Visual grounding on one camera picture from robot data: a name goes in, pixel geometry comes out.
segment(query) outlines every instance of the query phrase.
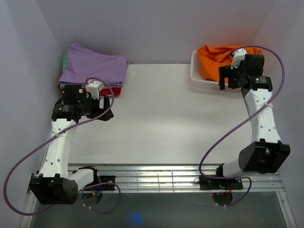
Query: white table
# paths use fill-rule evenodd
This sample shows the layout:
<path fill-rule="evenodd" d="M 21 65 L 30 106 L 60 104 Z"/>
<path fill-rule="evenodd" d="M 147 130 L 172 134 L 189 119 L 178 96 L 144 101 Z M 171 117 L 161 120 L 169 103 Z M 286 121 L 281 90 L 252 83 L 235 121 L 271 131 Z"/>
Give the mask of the white table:
<path fill-rule="evenodd" d="M 248 115 L 241 93 L 190 86 L 190 66 L 130 65 L 114 118 L 78 127 L 69 163 L 197 164 L 207 149 Z M 247 123 L 205 163 L 230 162 L 250 144 Z"/>

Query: gray wall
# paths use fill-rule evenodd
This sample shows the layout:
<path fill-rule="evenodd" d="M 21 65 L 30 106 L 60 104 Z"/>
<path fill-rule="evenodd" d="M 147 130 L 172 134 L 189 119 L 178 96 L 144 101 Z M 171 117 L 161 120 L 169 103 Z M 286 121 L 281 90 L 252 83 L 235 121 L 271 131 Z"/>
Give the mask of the gray wall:
<path fill-rule="evenodd" d="M 132 63 L 189 63 L 204 44 L 251 44 L 275 0 L 36 2 L 62 51 L 75 41 Z"/>
<path fill-rule="evenodd" d="M 49 137 L 62 52 L 34 0 L 1 0 L 0 31 L 0 227 L 15 228 L 20 216 L 5 204 L 3 182 L 19 159 Z M 19 210 L 41 161 L 42 151 L 37 153 L 9 182 L 9 199 Z"/>
<path fill-rule="evenodd" d="M 286 79 L 281 94 L 274 103 L 275 122 L 291 154 L 280 169 L 287 198 L 299 228 L 304 227 L 303 116 L 304 116 L 304 2 L 277 0 L 260 29 L 254 44 L 269 47 L 282 57 Z M 273 56 L 265 53 L 264 75 L 276 85 L 281 80 L 280 66 Z"/>

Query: orange cloth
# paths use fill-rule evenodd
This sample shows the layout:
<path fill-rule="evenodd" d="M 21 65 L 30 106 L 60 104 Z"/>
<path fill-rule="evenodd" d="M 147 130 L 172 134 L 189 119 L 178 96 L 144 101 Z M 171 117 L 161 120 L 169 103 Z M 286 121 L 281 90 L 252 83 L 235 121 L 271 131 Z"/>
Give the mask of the orange cloth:
<path fill-rule="evenodd" d="M 200 61 L 200 74 L 207 81 L 219 81 L 219 67 L 228 66 L 232 63 L 232 57 L 230 52 L 239 46 L 222 46 L 212 48 L 208 45 L 202 46 L 197 50 L 198 59 Z M 248 54 L 261 55 L 262 51 L 256 47 L 246 47 Z"/>

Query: white basket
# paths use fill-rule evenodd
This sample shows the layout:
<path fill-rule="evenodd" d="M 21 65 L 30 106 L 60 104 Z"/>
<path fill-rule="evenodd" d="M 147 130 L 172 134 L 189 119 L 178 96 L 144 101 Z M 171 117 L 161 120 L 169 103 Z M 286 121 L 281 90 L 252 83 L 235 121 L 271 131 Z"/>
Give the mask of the white basket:
<path fill-rule="evenodd" d="M 212 90 L 219 90 L 219 83 L 206 81 L 200 74 L 200 62 L 198 56 L 196 54 L 196 50 L 192 53 L 191 63 L 190 63 L 190 78 L 191 78 L 191 85 L 196 88 L 203 88 L 203 89 L 212 89 Z M 228 84 L 225 83 L 225 90 L 226 92 L 236 93 L 241 91 L 240 88 L 238 89 L 230 89 L 228 88 Z"/>

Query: purple cloth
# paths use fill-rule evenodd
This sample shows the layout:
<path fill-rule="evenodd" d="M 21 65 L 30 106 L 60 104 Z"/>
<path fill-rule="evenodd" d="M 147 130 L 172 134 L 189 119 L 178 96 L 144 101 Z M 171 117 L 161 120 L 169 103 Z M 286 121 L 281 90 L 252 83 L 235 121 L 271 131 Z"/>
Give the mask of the purple cloth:
<path fill-rule="evenodd" d="M 66 69 L 59 83 L 83 84 L 88 77 L 97 77 L 110 86 L 122 86 L 129 66 L 126 56 L 107 56 L 77 43 L 67 51 Z"/>

